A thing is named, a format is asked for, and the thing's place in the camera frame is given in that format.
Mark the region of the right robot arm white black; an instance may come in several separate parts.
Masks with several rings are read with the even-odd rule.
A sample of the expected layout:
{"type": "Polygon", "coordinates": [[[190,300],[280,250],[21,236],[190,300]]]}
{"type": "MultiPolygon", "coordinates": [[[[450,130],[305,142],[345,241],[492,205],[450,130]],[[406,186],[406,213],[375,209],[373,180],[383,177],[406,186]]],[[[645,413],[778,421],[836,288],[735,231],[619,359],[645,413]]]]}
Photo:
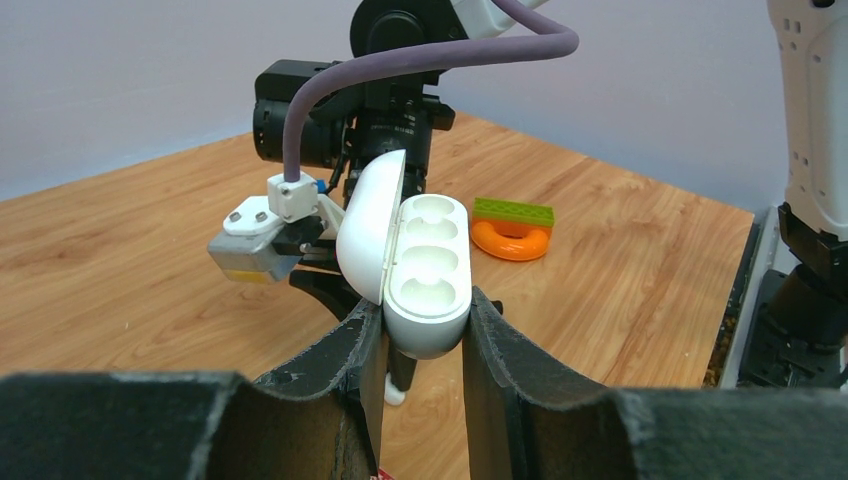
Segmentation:
{"type": "MultiPolygon", "coordinates": [[[[788,181],[780,236],[790,273],[764,274],[739,362],[746,386],[842,387],[847,382],[847,5],[771,1],[781,57],[788,181]]],[[[279,60],[255,80],[258,155],[284,166],[270,196],[297,217],[315,190],[292,194],[305,165],[358,175],[404,149],[406,190],[421,190],[433,131],[454,111],[424,93],[448,70],[562,58],[578,35],[534,1],[364,1],[345,62],[279,60]]]]}

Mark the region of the white earbud charging case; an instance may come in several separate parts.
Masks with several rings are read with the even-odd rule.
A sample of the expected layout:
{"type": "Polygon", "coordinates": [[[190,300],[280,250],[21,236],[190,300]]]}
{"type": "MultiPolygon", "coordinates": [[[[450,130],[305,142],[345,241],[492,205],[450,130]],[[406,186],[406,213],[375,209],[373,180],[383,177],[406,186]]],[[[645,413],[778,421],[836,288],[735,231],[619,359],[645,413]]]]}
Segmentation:
{"type": "Polygon", "coordinates": [[[360,174],[336,239],[340,270],[381,307],[390,339],[418,360],[441,357],[463,335],[472,300],[469,215],[452,197],[402,197],[406,153],[360,174]]]}

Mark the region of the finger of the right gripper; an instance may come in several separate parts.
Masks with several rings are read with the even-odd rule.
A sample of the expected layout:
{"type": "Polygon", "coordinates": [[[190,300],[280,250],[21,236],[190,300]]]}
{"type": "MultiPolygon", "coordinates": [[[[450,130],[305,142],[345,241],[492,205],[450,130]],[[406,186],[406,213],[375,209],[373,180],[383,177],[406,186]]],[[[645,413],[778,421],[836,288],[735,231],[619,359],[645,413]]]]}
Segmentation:
{"type": "Polygon", "coordinates": [[[456,347],[463,335],[470,310],[434,319],[415,318],[402,313],[398,305],[387,303],[387,331],[392,351],[389,371],[394,387],[408,391],[417,362],[439,358],[456,347]]]}

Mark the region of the white earbud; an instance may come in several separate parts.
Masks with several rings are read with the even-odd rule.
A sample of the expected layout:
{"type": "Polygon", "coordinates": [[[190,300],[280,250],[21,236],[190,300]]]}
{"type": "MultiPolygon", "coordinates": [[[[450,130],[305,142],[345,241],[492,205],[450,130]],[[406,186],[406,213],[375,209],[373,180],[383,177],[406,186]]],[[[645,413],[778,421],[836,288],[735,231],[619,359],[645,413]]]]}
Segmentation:
{"type": "Polygon", "coordinates": [[[390,406],[400,406],[406,399],[406,393],[396,387],[390,373],[387,373],[384,381],[384,401],[390,406]]]}

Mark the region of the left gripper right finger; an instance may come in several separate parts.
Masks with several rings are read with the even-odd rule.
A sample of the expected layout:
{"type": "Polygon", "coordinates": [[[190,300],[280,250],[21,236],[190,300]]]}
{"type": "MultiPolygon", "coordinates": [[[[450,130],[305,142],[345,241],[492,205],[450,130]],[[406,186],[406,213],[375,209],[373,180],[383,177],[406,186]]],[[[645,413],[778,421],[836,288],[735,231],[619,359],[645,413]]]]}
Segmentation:
{"type": "Polygon", "coordinates": [[[474,479],[843,479],[847,396],[612,388],[511,326],[479,289],[462,342],[474,479]]]}

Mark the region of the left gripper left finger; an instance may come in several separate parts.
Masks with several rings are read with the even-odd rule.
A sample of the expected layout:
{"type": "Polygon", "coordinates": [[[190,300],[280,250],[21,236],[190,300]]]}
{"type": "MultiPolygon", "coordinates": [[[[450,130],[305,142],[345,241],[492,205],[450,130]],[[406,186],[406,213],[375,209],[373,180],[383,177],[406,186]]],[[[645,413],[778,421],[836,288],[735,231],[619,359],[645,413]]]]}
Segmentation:
{"type": "Polygon", "coordinates": [[[368,479],[380,458],[382,310],[361,302],[250,380],[24,372],[1,380],[5,479],[368,479]]]}

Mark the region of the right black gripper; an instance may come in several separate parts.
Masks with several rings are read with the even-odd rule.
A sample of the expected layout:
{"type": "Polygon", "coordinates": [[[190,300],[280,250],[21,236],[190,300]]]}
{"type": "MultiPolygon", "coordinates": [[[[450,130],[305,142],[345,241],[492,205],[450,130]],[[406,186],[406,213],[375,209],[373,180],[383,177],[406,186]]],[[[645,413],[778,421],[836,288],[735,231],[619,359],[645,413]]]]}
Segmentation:
{"type": "MultiPolygon", "coordinates": [[[[354,56],[455,41],[465,29],[448,1],[362,1],[350,26],[354,56]]],[[[253,141],[265,161],[282,162],[285,116],[295,93],[321,71],[323,62],[278,60],[254,82],[253,141]]],[[[347,87],[312,108],[301,137],[301,163],[331,170],[329,188],[344,186],[350,198],[364,168],[376,157],[406,152],[402,196],[424,193],[432,134],[452,128],[456,113],[438,96],[439,71],[391,77],[347,87]]],[[[338,273],[294,270],[289,285],[318,300],[344,321],[361,296],[338,273]]]]}

